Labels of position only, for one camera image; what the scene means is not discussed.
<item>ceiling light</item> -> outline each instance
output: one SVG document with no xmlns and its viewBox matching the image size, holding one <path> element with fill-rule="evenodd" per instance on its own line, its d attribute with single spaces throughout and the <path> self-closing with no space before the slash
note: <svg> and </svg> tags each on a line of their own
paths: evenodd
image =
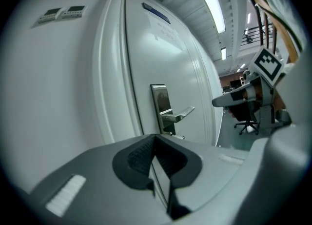
<svg viewBox="0 0 312 225">
<path fill-rule="evenodd" d="M 222 60 L 226 60 L 226 48 L 221 49 Z"/>
<path fill-rule="evenodd" d="M 207 3 L 209 10 L 213 16 L 214 23 L 218 33 L 225 31 L 224 19 L 221 11 L 221 7 L 219 4 L 219 0 L 205 0 Z"/>
</svg>

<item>railing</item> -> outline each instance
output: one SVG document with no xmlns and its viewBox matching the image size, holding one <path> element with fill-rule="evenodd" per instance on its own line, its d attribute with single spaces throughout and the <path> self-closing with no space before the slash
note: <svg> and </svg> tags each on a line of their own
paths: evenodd
<svg viewBox="0 0 312 225">
<path fill-rule="evenodd" d="M 273 25 L 271 23 L 268 24 L 268 33 L 269 33 L 268 36 L 269 36 L 269 42 L 270 42 L 270 39 L 272 40 L 273 38 Z M 262 35 L 264 35 L 263 40 L 266 40 L 267 35 L 266 35 L 265 25 L 262 26 Z M 240 46 L 260 41 L 260 39 L 261 39 L 261 36 L 260 36 L 259 26 L 249 28 L 248 30 L 246 29 L 244 30 L 243 40 Z"/>
<path fill-rule="evenodd" d="M 266 0 L 249 0 L 251 4 L 253 5 L 255 11 L 256 11 L 256 16 L 257 16 L 257 21 L 258 21 L 258 29 L 260 35 L 260 46 L 264 45 L 263 40 L 263 33 L 265 34 L 265 39 L 266 39 L 266 47 L 269 48 L 269 40 L 270 40 L 270 30 L 269 30 L 269 24 L 268 24 L 268 16 L 270 17 L 270 20 L 272 22 L 272 34 L 273 35 L 273 43 L 272 43 L 272 52 L 275 53 L 276 50 L 276 38 L 277 38 L 277 32 L 279 32 L 281 39 L 283 40 L 286 49 L 289 54 L 289 62 L 296 62 L 298 59 L 298 52 L 302 52 L 302 46 L 301 43 L 296 36 L 296 34 L 293 32 L 293 30 L 278 16 L 274 13 L 274 11 L 271 9 L 269 6 L 268 2 Z M 264 12 L 264 21 L 265 21 L 265 32 L 263 32 L 263 27 L 261 23 L 261 15 L 260 15 L 260 9 Z"/>
</svg>

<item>door lock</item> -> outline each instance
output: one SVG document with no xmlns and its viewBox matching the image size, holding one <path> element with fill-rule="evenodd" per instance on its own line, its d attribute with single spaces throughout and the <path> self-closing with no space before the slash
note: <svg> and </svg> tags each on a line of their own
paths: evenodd
<svg viewBox="0 0 312 225">
<path fill-rule="evenodd" d="M 152 95 L 161 134 L 176 136 L 174 123 L 183 120 L 195 107 L 188 107 L 181 113 L 174 115 L 170 106 L 167 87 L 164 84 L 151 85 Z"/>
</svg>

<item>label sticker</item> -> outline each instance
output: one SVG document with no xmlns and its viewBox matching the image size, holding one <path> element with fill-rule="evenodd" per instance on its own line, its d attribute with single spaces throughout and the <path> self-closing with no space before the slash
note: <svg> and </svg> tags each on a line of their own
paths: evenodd
<svg viewBox="0 0 312 225">
<path fill-rule="evenodd" d="M 273 86 L 283 71 L 284 63 L 263 46 L 253 58 L 249 67 L 250 71 L 261 74 Z"/>
<path fill-rule="evenodd" d="M 148 18 L 150 20 L 151 27 L 156 40 L 158 40 L 158 38 L 161 38 L 167 41 L 168 43 L 174 45 L 176 48 L 182 50 L 180 39 L 178 37 L 177 32 L 174 29 L 169 27 L 167 24 L 158 21 L 156 18 L 150 15 L 148 15 Z"/>
</svg>

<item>black padding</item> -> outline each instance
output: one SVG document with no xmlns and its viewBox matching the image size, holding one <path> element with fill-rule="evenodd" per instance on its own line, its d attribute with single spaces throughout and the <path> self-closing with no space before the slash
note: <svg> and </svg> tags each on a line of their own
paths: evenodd
<svg viewBox="0 0 312 225">
<path fill-rule="evenodd" d="M 173 219 L 190 213 L 179 204 L 175 189 L 191 185 L 199 175 L 202 161 L 194 152 L 161 135 L 150 135 L 119 151 L 113 158 L 113 170 L 127 186 L 154 191 L 154 182 L 148 177 L 154 156 L 170 179 L 167 213 Z"/>
<path fill-rule="evenodd" d="M 154 137 L 155 135 L 150 135 L 143 138 L 114 156 L 113 171 L 127 186 L 154 191 L 154 182 L 148 178 L 154 158 Z"/>
<path fill-rule="evenodd" d="M 253 116 L 249 108 L 248 102 L 243 102 L 238 105 L 229 106 L 229 110 L 238 121 L 252 121 Z"/>
<path fill-rule="evenodd" d="M 243 100 L 244 99 L 242 91 L 231 92 L 230 95 L 231 95 L 233 101 Z"/>
<path fill-rule="evenodd" d="M 189 186 L 202 169 L 201 158 L 194 152 L 156 135 L 156 157 L 174 189 Z"/>
</svg>

